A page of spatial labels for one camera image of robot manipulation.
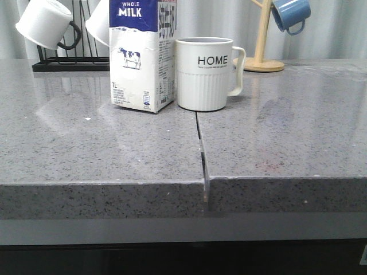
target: blue mug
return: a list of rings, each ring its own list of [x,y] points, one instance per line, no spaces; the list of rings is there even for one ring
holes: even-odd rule
[[[309,0],[274,0],[271,11],[280,31],[287,30],[291,36],[299,34],[304,29],[305,20],[311,15]],[[291,26],[300,22],[302,26],[297,32],[289,31]]]

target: white mug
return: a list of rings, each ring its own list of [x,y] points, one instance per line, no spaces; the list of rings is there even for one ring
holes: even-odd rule
[[[60,41],[69,25],[75,29],[77,37],[71,46],[66,46]],[[31,0],[15,27],[25,38],[50,50],[58,47],[71,50],[81,38],[72,13],[56,0]]]
[[[246,52],[233,40],[218,37],[190,37],[176,40],[177,103],[192,111],[215,111],[225,107],[227,96],[243,88]],[[228,92],[232,51],[240,53],[237,85]]]
[[[85,27],[89,33],[106,46],[110,45],[109,4],[109,0],[101,0],[91,17],[85,22]]]

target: white curtain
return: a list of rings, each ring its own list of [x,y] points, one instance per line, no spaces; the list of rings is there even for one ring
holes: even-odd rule
[[[297,36],[280,32],[271,16],[265,58],[367,58],[366,0],[309,1],[311,17]],[[60,2],[71,10],[72,0]],[[99,0],[82,2],[88,2],[93,11]],[[14,27],[27,3],[28,0],[0,0],[0,58],[38,58],[35,44],[25,40]],[[74,3],[79,23],[79,0]],[[178,36],[228,37],[253,56],[259,17],[260,8],[251,0],[178,0]],[[108,48],[99,42],[93,50],[98,50],[99,56],[108,56]]]

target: speckled stone surface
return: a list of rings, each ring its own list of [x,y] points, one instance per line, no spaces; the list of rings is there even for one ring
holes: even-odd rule
[[[108,72],[0,62],[0,219],[196,217],[195,113],[110,104]]]
[[[210,210],[367,211],[367,61],[244,72],[242,94],[198,121]]]

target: wooden mug tree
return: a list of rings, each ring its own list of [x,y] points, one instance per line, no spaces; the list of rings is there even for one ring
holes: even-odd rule
[[[259,3],[257,0],[251,0],[253,3],[261,7],[259,32],[257,34],[255,56],[246,58],[245,70],[253,72],[278,72],[284,69],[284,63],[277,60],[265,60],[264,51],[266,44],[266,36],[268,34],[270,11],[272,6],[272,0],[263,0],[263,3]],[[237,65],[237,59],[233,60],[233,63]]]

